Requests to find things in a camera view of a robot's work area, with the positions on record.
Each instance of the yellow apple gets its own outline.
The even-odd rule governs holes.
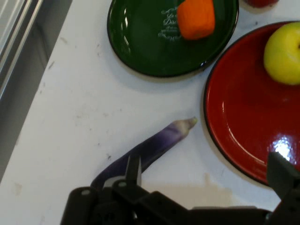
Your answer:
[[[300,22],[286,24],[271,35],[263,63],[275,81],[300,84]]]

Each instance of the black plastic part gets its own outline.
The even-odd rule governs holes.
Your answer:
[[[112,189],[118,201],[124,202],[132,208],[137,217],[142,219],[145,224],[192,224],[191,214],[187,209],[159,192],[149,193],[126,180],[115,182]]]
[[[300,189],[292,189],[277,206],[267,225],[300,225]]]
[[[271,152],[267,163],[267,180],[280,199],[300,184],[300,172],[278,152]]]
[[[82,187],[71,192],[62,225],[300,225],[300,173],[278,153],[270,153],[269,185],[282,199],[274,212],[253,207],[187,210],[159,192],[137,185],[140,157],[128,160],[124,180],[96,191]]]
[[[98,201],[98,192],[90,187],[73,190],[61,220],[61,225],[87,225],[90,213]]]
[[[141,158],[138,155],[131,155],[126,168],[126,181],[139,184],[142,174]]]
[[[219,208],[191,210],[191,213],[193,221],[203,225],[264,225],[270,212],[256,208]]]

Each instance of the carrot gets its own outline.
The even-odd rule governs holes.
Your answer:
[[[177,8],[177,22],[187,40],[212,34],[216,23],[213,0],[185,0]]]

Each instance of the purple eggplant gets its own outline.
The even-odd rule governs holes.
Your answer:
[[[142,172],[155,160],[165,154],[171,147],[185,138],[189,130],[197,123],[197,118],[176,120],[144,142],[135,146],[125,155],[106,167],[91,183],[91,187],[98,190],[103,188],[105,181],[116,176],[124,176],[130,155],[141,157]]]

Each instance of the white table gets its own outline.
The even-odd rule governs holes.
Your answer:
[[[143,173],[142,186],[187,208],[273,210],[276,194],[237,171],[208,135],[203,86],[212,66],[175,82],[137,74],[111,49],[109,5],[73,0],[0,184],[0,224],[59,224],[71,190],[88,186],[113,160],[173,120],[193,116],[196,127]],[[299,9],[298,0],[264,10],[240,2],[229,44],[259,26],[299,19]]]

